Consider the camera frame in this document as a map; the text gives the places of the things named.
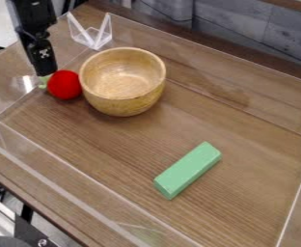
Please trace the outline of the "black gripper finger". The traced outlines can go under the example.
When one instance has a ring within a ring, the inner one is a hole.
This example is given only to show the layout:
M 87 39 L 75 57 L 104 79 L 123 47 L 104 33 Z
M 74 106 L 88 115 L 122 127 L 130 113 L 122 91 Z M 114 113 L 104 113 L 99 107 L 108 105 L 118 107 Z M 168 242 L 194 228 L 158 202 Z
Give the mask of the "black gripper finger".
M 58 71 L 56 54 L 48 39 L 30 35 L 27 46 L 31 63 L 39 76 L 47 76 Z

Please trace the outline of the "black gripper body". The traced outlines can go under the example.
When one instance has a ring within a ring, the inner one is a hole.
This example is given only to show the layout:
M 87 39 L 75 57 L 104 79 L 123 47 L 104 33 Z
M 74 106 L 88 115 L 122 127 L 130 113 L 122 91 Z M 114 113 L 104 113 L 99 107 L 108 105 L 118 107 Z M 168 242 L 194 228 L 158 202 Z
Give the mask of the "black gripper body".
M 56 24 L 54 1 L 12 0 L 12 19 L 23 42 L 47 39 L 48 29 Z

